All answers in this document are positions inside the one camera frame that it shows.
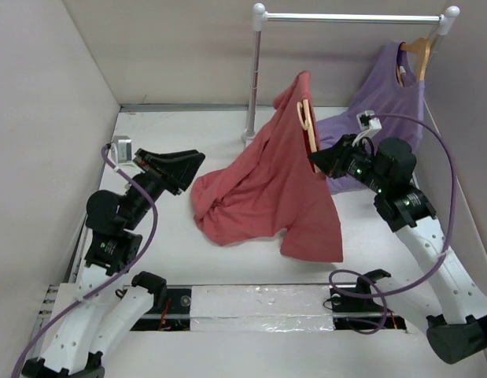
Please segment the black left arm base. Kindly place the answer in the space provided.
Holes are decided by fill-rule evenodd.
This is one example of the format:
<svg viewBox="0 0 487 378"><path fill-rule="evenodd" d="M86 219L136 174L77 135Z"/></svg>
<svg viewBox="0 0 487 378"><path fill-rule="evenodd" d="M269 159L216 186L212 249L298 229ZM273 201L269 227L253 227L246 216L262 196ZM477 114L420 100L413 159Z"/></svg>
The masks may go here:
<svg viewBox="0 0 487 378"><path fill-rule="evenodd" d="M164 308L152 308L132 326L132 332L190 330L191 286L168 286Z"/></svg>

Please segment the red t shirt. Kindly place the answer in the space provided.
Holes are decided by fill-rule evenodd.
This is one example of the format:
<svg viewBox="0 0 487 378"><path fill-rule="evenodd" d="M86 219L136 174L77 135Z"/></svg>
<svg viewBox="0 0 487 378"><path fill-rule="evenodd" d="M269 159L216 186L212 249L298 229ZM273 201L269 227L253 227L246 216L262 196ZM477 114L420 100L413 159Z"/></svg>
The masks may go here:
<svg viewBox="0 0 487 378"><path fill-rule="evenodd" d="M308 160L297 104L311 100L308 71L275 100L275 113L225 169L198 177L190 192L194 221L225 246L283 233L280 252L304 261L343 260L341 222L327 185Z"/></svg>

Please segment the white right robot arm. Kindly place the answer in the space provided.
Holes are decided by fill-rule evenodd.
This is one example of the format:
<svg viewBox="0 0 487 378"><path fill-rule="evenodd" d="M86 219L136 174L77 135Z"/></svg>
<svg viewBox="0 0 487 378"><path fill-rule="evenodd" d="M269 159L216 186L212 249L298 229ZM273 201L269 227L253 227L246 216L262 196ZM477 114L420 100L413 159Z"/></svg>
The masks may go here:
<svg viewBox="0 0 487 378"><path fill-rule="evenodd" d="M437 298L426 300L410 283L402 287L383 269L359 276L342 296L363 309L391 309L426 334L433 352L453 365L487 349L487 296L478 288L449 246L436 211L411 182L416 157L402 139L387 138L367 152L357 135L343 135L331 148L308 156L328 177L351 176L375 193L374 206L407 247Z"/></svg>

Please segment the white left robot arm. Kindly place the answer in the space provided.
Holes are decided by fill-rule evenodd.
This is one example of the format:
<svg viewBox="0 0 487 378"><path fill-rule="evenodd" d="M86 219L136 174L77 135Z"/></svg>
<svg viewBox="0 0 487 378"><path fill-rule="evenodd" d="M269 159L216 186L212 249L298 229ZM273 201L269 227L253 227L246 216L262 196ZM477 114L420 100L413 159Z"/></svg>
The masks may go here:
<svg viewBox="0 0 487 378"><path fill-rule="evenodd" d="M135 275L128 287L121 279L143 257L157 231L156 201L164 193L180 195L191 185L205 155L197 150L156 154L139 149L129 177L101 149L104 162L127 181L123 194L95 191L87 200L86 226L92 234L83 257L73 302L48 323L60 326L37 357L21 355L13 377L103 377L105 359L150 312L168 305L166 279L150 272Z"/></svg>

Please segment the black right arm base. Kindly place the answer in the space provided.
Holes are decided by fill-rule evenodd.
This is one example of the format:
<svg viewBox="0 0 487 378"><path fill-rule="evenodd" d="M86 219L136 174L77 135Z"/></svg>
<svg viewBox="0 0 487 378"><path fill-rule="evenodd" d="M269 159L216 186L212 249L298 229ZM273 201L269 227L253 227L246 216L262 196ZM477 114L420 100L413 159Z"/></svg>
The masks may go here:
<svg viewBox="0 0 487 378"><path fill-rule="evenodd" d="M323 307L332 312L337 331L351 330L361 335L373 335L383 330L408 330L404 318L389 309L384 313L382 305L374 299L354 298L332 287Z"/></svg>

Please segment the light wooden hanger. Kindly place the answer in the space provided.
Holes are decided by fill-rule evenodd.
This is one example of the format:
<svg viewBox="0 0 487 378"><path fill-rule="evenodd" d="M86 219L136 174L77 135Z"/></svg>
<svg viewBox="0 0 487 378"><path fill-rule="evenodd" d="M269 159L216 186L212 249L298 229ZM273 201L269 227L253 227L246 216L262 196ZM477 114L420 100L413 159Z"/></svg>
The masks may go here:
<svg viewBox="0 0 487 378"><path fill-rule="evenodd" d="M297 116L303 129L306 152L307 154L314 153L318 147L312 110L307 98L303 98L297 103Z"/></svg>

